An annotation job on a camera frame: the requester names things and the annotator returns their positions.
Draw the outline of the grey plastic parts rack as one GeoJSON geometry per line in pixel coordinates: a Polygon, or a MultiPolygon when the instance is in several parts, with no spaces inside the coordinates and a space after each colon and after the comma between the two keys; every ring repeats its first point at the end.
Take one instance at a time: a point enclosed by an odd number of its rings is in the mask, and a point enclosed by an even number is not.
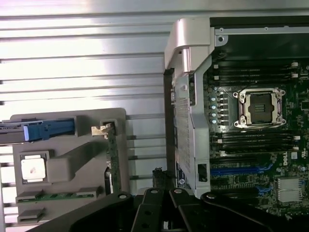
{"type": "Polygon", "coordinates": [[[12,120],[36,118],[56,120],[73,118],[75,134],[48,140],[13,145],[17,222],[20,225],[52,220],[99,198],[106,196],[107,141],[92,136],[91,127],[114,122],[119,152],[121,190],[129,191],[127,160],[126,111],[123,108],[49,112],[14,115],[12,120]],[[21,160],[43,158],[46,178],[24,180],[21,160]],[[37,201],[41,194],[76,193],[80,198],[37,201]]]}

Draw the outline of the hard disk blue carrier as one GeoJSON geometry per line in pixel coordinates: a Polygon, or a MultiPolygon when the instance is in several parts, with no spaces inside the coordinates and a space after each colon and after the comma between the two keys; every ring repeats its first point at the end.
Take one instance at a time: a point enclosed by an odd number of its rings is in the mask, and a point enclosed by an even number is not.
{"type": "Polygon", "coordinates": [[[33,143],[73,134],[75,134],[73,118],[56,120],[30,118],[0,122],[0,145],[33,143]]]}

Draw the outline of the silver CPU chip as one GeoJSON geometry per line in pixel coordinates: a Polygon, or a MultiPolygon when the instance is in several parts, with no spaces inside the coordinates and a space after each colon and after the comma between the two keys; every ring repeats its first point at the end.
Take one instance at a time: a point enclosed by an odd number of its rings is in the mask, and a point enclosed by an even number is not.
{"type": "Polygon", "coordinates": [[[21,171],[24,180],[43,180],[46,178],[43,158],[21,160],[21,171]]]}

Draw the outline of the black RAM slot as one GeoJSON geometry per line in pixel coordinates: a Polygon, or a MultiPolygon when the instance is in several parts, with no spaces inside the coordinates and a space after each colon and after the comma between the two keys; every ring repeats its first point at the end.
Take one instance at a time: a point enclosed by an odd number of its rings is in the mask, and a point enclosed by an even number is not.
{"type": "Polygon", "coordinates": [[[293,74],[262,74],[262,75],[216,75],[211,78],[213,83],[218,85],[248,85],[248,84],[270,84],[270,83],[286,83],[297,79],[299,76],[293,74]]]}
{"type": "Polygon", "coordinates": [[[223,66],[223,65],[214,65],[213,69],[218,72],[287,72],[291,70],[298,69],[298,63],[292,63],[288,65],[274,65],[274,66],[223,66]]]}

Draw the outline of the metal CPU socket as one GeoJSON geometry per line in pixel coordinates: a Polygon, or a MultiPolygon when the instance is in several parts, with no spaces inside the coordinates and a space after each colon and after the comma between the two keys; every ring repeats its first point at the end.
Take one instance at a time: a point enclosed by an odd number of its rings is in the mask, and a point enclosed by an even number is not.
{"type": "Polygon", "coordinates": [[[244,130],[277,128],[286,124],[283,118],[283,97],[280,88],[246,88],[233,93],[238,101],[236,128],[244,130]]]}

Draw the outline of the loose green RAM stick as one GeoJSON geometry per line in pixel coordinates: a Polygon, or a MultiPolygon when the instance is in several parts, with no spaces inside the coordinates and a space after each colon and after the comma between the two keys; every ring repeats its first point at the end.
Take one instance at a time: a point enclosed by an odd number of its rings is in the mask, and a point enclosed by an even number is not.
{"type": "Polygon", "coordinates": [[[68,200],[80,198],[76,193],[53,193],[53,194],[41,194],[35,198],[37,201],[51,201],[51,200],[68,200]]]}

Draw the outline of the open dark grey PC case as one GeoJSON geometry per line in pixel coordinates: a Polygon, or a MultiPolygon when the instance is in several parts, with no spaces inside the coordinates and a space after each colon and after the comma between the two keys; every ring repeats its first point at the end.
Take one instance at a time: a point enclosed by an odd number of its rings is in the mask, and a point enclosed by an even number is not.
{"type": "Polygon", "coordinates": [[[197,197],[210,187],[210,131],[204,73],[218,61],[307,60],[306,18],[183,18],[171,30],[165,68],[171,77],[176,186],[197,197]]]}

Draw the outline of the green motherboard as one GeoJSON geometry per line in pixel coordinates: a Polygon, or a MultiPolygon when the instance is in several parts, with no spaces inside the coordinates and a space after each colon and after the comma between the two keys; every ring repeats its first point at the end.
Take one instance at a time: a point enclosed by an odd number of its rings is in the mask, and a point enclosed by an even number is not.
{"type": "Polygon", "coordinates": [[[204,109],[209,121],[210,160],[220,157],[255,156],[255,163],[211,164],[217,168],[268,167],[261,174],[213,176],[212,189],[272,188],[257,197],[232,197],[273,215],[287,219],[309,216],[309,62],[307,60],[218,61],[204,73],[204,109]],[[274,66],[298,63],[299,68],[287,72],[218,72],[213,66],[274,66]],[[216,75],[298,74],[286,83],[218,85],[211,81],[216,75]],[[238,101],[234,92],[246,88],[277,87],[286,92],[283,97],[283,118],[286,124],[277,128],[244,130],[236,128],[238,101]],[[278,179],[299,178],[302,201],[281,203],[278,200],[278,179]]]}

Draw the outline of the blue expansion slot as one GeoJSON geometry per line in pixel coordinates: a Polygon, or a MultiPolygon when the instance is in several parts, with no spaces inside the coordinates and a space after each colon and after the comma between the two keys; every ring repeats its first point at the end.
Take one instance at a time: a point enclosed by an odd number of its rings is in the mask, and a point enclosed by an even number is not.
{"type": "Polygon", "coordinates": [[[217,168],[211,169],[210,174],[213,176],[236,175],[236,174],[261,174],[271,169],[268,167],[237,167],[237,168],[217,168]]]}

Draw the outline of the silver finned heat sink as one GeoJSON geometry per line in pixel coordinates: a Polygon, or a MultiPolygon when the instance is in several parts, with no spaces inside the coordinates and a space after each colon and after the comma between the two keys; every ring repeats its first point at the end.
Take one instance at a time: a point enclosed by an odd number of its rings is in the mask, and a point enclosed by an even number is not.
{"type": "Polygon", "coordinates": [[[279,178],[278,200],[281,203],[302,201],[301,180],[299,178],[279,178]]]}

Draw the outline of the long black expansion slot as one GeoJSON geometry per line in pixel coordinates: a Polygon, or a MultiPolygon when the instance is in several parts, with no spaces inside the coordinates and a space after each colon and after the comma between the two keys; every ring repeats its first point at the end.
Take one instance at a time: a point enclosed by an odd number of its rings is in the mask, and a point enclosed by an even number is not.
{"type": "Polygon", "coordinates": [[[264,193],[268,193],[272,191],[272,188],[259,188],[259,187],[253,187],[253,188],[226,188],[226,189],[212,189],[212,192],[218,193],[221,195],[225,195],[228,197],[257,197],[259,195],[262,195],[264,193]]]}
{"type": "Polygon", "coordinates": [[[255,156],[238,156],[238,157],[220,157],[210,160],[211,164],[228,164],[228,163],[255,163],[258,158],[255,156]]]}

